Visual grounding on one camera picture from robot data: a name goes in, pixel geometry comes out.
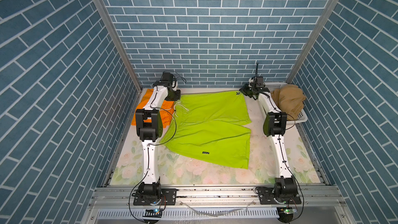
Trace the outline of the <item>orange shorts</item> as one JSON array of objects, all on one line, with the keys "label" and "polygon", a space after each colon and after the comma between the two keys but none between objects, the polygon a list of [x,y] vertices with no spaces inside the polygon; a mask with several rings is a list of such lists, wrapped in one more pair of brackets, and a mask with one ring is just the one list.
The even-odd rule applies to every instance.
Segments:
[{"label": "orange shorts", "polygon": [[[153,100],[153,89],[147,89],[146,93],[144,94],[141,102],[138,104],[136,110],[138,109],[145,109],[145,106],[149,103],[152,102]],[[155,106],[154,103],[152,103],[152,108],[151,107],[147,107],[146,110],[151,111],[152,109],[157,109],[160,111],[160,116],[162,119],[162,124],[163,127],[166,128],[167,126],[169,126],[172,122],[172,114],[174,114],[174,106],[175,106],[175,102],[174,101],[164,101],[162,103],[162,106]]]}]

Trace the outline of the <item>neon green shorts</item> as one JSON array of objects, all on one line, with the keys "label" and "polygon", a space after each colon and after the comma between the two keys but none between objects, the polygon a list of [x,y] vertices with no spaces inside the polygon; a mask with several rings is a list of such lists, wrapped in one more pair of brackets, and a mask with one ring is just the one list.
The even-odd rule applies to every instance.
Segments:
[{"label": "neon green shorts", "polygon": [[174,108],[174,120],[161,140],[170,151],[225,167],[248,168],[251,120],[241,92],[182,95]]}]

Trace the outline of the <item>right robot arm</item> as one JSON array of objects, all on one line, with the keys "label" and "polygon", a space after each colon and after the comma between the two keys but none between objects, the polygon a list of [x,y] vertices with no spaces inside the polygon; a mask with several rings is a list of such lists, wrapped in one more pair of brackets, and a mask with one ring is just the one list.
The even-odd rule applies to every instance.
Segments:
[{"label": "right robot arm", "polygon": [[240,92],[258,100],[266,113],[263,133],[271,140],[275,154],[276,177],[272,196],[279,203],[285,203],[287,197],[298,194],[297,181],[290,170],[288,156],[285,148],[285,133],[287,126],[287,113],[280,110],[273,101],[268,88],[258,87],[255,83],[245,84]]}]

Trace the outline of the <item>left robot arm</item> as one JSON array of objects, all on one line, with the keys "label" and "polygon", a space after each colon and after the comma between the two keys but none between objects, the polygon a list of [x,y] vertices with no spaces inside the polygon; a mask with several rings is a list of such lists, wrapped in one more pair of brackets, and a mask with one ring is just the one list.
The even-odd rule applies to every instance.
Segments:
[{"label": "left robot arm", "polygon": [[160,176],[158,175],[157,147],[163,135],[161,111],[172,114],[162,107],[164,101],[180,100],[181,91],[169,86],[155,86],[148,103],[135,112],[137,135],[143,147],[143,180],[138,185],[137,194],[146,201],[162,199]]}]

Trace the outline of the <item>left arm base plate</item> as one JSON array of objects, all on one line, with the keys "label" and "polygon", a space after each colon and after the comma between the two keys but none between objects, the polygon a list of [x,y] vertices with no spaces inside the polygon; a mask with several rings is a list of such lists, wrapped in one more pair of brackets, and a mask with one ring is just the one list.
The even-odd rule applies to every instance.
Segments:
[{"label": "left arm base plate", "polygon": [[176,188],[162,188],[160,190],[145,190],[139,189],[135,194],[133,205],[135,206],[149,206],[151,204],[159,205],[160,200],[166,206],[175,205],[177,197]]}]

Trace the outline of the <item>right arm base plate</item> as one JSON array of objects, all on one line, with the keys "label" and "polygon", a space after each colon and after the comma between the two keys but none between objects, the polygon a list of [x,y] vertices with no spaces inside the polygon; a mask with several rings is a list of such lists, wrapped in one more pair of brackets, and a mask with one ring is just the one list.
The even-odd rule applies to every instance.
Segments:
[{"label": "right arm base plate", "polygon": [[261,205],[273,204],[301,204],[302,200],[297,189],[293,190],[275,190],[268,187],[256,187],[254,192],[258,195]]}]

